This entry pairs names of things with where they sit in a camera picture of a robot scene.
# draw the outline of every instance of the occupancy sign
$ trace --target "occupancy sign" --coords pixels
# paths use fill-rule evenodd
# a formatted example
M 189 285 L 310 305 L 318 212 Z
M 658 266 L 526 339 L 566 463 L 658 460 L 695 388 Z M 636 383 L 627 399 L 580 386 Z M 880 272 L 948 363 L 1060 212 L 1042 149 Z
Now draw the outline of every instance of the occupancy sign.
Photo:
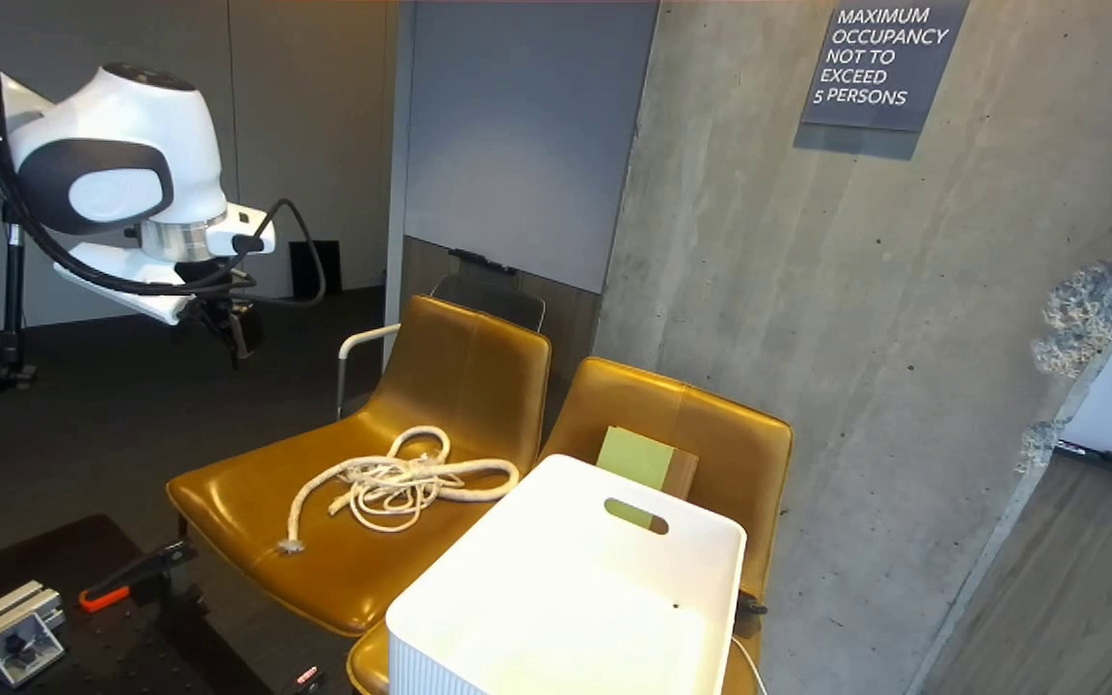
M 840 0 L 802 105 L 806 126 L 918 132 L 968 0 Z

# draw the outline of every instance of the white plastic crate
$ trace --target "white plastic crate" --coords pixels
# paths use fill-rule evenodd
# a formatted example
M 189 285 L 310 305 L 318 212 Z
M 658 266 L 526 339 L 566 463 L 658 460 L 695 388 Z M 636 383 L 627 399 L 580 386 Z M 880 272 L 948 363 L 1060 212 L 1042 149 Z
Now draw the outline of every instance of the white plastic crate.
M 730 518 L 552 454 L 389 607 L 389 689 L 715 695 L 743 554 Z

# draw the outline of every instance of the concrete wall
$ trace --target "concrete wall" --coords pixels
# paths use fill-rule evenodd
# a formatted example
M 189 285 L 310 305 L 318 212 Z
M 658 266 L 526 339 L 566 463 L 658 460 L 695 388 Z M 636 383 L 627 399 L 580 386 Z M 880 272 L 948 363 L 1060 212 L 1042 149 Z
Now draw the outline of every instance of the concrete wall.
M 1112 257 L 1112 5 L 972 0 L 912 157 L 790 148 L 835 0 L 669 0 L 593 347 L 794 426 L 771 689 L 918 688 L 1066 399 L 1042 308 Z
M 382 283 L 392 0 L 0 0 L 0 64 L 48 100 L 64 100 L 100 63 L 189 77 L 217 118 L 228 195 L 259 209 L 291 195 L 318 238 L 341 242 L 345 290 Z M 291 212 L 279 231 L 301 238 Z M 286 245 L 250 272 L 259 292 L 291 296 Z M 32 251 L 24 311 L 64 323 L 122 308 L 55 279 Z

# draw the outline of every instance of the chair seat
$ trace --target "chair seat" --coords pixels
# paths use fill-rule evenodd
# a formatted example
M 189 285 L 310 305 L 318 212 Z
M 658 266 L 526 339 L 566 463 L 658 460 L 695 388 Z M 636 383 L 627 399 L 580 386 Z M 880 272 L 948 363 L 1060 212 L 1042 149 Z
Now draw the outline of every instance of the chair seat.
M 295 615 L 359 635 L 382 608 L 457 539 L 485 504 L 432 500 L 416 525 L 398 531 L 363 529 L 350 512 L 329 512 L 341 482 L 319 486 L 301 504 L 301 554 L 279 550 L 291 498 L 326 468 L 387 450 L 392 429 L 369 417 L 347 417 L 291 441 L 185 471 L 166 482 L 170 504 L 194 520 L 233 568 L 247 571 L 274 603 Z M 470 460 L 475 441 L 450 435 L 450 460 Z

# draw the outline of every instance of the white rope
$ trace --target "white rope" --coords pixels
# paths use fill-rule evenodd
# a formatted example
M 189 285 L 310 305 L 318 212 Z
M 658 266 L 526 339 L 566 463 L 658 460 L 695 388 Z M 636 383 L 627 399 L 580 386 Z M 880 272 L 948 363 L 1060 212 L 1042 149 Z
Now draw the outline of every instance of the white rope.
M 410 441 L 432 435 L 441 442 L 436 454 L 413 454 L 401 460 L 401 449 Z M 350 454 L 335 468 L 326 468 L 314 474 L 296 494 L 291 498 L 286 512 L 286 539 L 279 539 L 283 550 L 296 554 L 305 550 L 296 535 L 296 518 L 310 494 L 331 478 L 347 482 L 345 494 L 329 500 L 329 512 L 350 509 L 359 525 L 376 531 L 401 531 L 410 529 L 436 498 L 447 500 L 494 500 L 516 486 L 516 468 L 511 460 L 462 460 L 447 463 L 447 433 L 436 426 L 413 426 L 405 429 L 387 454 Z M 497 471 L 506 482 L 497 486 L 462 486 L 462 474 Z

